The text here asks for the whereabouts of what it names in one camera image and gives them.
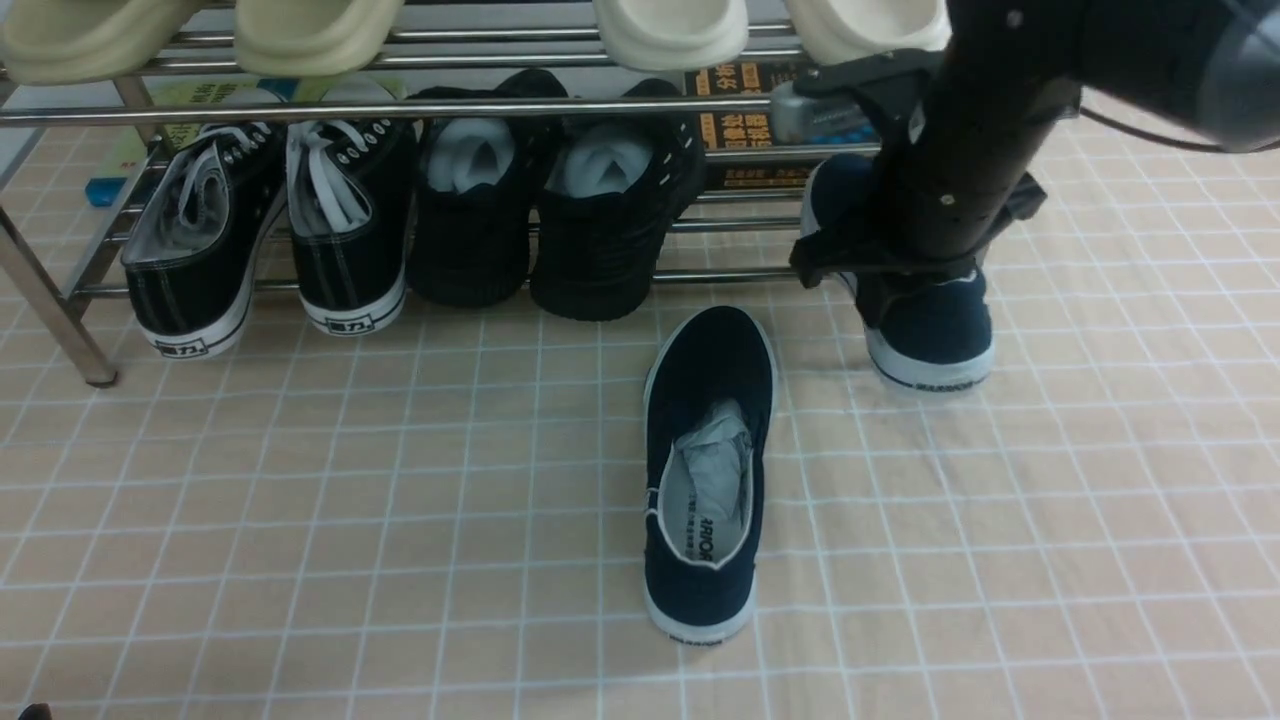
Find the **black canvas sneaker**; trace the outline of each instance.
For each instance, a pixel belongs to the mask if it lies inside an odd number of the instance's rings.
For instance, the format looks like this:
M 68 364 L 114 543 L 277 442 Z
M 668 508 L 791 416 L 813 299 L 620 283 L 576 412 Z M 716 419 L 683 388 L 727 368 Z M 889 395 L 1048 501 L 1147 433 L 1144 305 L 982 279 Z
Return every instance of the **black canvas sneaker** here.
M 435 87 L 413 99 L 567 97 L 556 76 L 527 69 L 495 90 Z M 430 123 L 417 170 L 417 234 L 410 287 L 454 307 L 495 305 L 529 275 L 529 211 L 563 131 L 548 118 Z
M 325 100 L 389 102 L 369 78 Z M 404 306 L 417 133 L 411 120 L 312 120 L 289 127 L 289 224 L 298 295 L 320 332 L 361 336 Z
M 261 88 L 234 102 L 280 102 Z M 253 264 L 284 209 L 284 127 L 209 124 L 178 152 L 120 263 L 147 342 L 174 360 L 207 357 L 244 331 Z
M 764 331 L 724 306 L 685 320 L 649 372 L 645 605 L 680 642 L 718 644 L 755 610 L 776 382 Z
M 646 79 L 625 97 L 672 97 Z M 613 320 L 644 302 L 667 231 L 707 178 L 698 117 L 690 113 L 586 118 L 568 124 L 547 190 L 530 291 L 545 310 Z
M 833 223 L 870 182 L 869 159 L 836 155 L 809 176 L 801 209 L 801 232 Z M 836 279 L 858 297 L 858 275 Z M 977 387 L 996 361 L 987 279 L 982 269 L 929 286 L 890 306 L 883 318 L 864 320 L 867 352 L 876 370 L 895 387 L 946 397 Z

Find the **beige floor tile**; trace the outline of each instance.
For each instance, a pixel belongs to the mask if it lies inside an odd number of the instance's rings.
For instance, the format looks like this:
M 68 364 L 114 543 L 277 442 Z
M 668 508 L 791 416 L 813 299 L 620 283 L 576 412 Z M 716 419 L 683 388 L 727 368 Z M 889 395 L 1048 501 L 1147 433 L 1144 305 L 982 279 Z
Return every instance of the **beige floor tile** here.
M 49 131 L 3 193 L 59 273 L 102 219 L 82 186 L 118 132 Z M 415 300 L 360 343 L 261 297 L 236 355 L 178 365 L 127 304 L 96 302 L 86 323 L 124 375 L 93 391 L 0 278 L 0 703 L 60 720 L 1271 714 L 1275 161 L 1073 124 L 1036 170 L 1051 201 L 987 265 L 997 369 L 948 405 L 881 383 L 831 283 L 659 287 L 600 325 L 524 293 L 484 314 Z M 782 263 L 791 238 L 680 234 L 662 264 Z M 269 256 L 291 272 L 287 246 Z M 695 648 L 646 618 L 643 393 L 658 345 L 712 302 L 762 322 L 781 374 L 759 611 Z

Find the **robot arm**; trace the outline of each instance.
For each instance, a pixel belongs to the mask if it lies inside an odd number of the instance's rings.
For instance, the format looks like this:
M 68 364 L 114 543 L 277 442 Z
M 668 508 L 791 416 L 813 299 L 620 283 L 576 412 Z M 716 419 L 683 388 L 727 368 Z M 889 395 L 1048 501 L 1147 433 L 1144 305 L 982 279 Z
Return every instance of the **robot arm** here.
M 1085 86 L 1228 150 L 1280 138 L 1280 0 L 948 0 L 948 10 L 945 53 L 820 68 L 776 91 L 783 141 L 837 129 L 849 115 L 837 109 L 856 102 L 884 142 L 869 195 L 796 243 L 806 286 L 837 270 L 910 275 L 865 283 L 868 302 L 887 304 L 913 282 L 968 273 L 1039 208 L 1027 168 L 1078 114 Z

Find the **white slipper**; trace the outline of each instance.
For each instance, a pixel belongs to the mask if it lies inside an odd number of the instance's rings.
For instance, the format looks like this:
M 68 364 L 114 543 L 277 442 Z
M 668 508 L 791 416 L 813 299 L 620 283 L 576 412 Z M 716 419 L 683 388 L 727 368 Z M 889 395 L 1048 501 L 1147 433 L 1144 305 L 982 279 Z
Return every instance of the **white slipper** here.
M 728 63 L 746 47 L 745 0 L 591 0 L 591 5 L 604 51 L 634 70 L 696 70 Z
M 809 56 L 823 65 L 902 47 L 942 50 L 951 40 L 946 0 L 786 0 Z
M 155 58 L 205 0 L 14 0 L 0 59 L 23 85 L 93 82 Z
M 358 70 L 381 50 L 404 0 L 237 0 L 236 61 L 274 77 Z

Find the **metal shoe rack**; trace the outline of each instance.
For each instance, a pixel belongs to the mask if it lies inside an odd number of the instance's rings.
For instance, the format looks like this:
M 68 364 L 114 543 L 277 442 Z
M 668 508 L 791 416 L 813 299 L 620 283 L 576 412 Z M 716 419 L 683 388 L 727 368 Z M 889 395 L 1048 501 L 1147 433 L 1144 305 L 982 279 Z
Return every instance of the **metal shoe rack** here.
M 749 47 L 742 60 L 778 61 L 805 60 L 790 23 L 754 24 L 750 28 L 753 45 L 765 41 L 769 47 Z M 227 54 L 232 47 L 229 32 L 182 32 L 169 44 L 170 50 L 214 50 Z M 379 55 L 367 70 L 433 70 L 433 69 L 492 69 L 492 68 L 593 68 L 612 67 L 599 47 L 600 36 L 594 27 L 548 27 L 508 29 L 396 29 L 387 38 L 388 51 Z M 530 44 L 573 44 L 581 50 L 547 53 L 522 50 Z M 440 46 L 468 44 L 502 44 L 509 46 L 500 54 L 458 54 Z M 403 53 L 406 46 L 412 51 Z M 436 53 L 431 53 L 435 46 Z M 218 76 L 239 73 L 234 60 L 224 58 L 160 56 L 136 74 L 116 78 L 115 90 L 123 108 L 49 108 L 35 110 L 0 111 L 0 128 L 14 127 L 93 127 L 133 126 L 148 147 L 147 161 L 140 164 L 120 190 L 110 215 L 102 222 L 79 263 L 61 287 L 32 252 L 8 213 L 0 208 L 0 268 L 10 277 L 18 291 L 52 333 L 58 345 L 95 387 L 110 387 L 116 378 L 111 365 L 93 337 L 84 328 L 82 318 L 88 304 L 97 299 L 125 299 L 127 288 L 105 284 L 102 281 L 115 261 L 116 254 L 129 237 L 133 223 L 142 211 L 143 195 L 148 181 L 164 172 L 172 149 L 164 132 L 166 123 L 207 122 L 300 122 L 343 118 L 458 118 L 458 117 L 509 117 L 509 115 L 563 115 L 563 114 L 621 114 L 669 111 L 735 111 L 768 113 L 767 95 L 730 95 L 717 97 L 678 97 L 660 100 L 452 100 L 402 101 L 394 104 L 288 104 L 288 105 L 201 105 L 156 106 L 142 77 L 155 76 Z M 714 150 L 710 163 L 818 160 L 837 151 L 874 152 L 874 145 L 822 145 L 800 147 L 760 147 L 751 150 Z M 707 192 L 699 202 L 736 204 L 771 202 L 799 199 L 797 190 L 751 190 Z M 672 232 L 713 233 L 735 231 L 795 229 L 795 217 L 744 217 L 716 219 L 680 219 Z M 707 270 L 663 270 L 655 275 L 659 283 L 726 283 L 756 282 L 791 278 L 785 266 L 723 268 Z M 296 290 L 292 281 L 260 281 L 257 292 Z

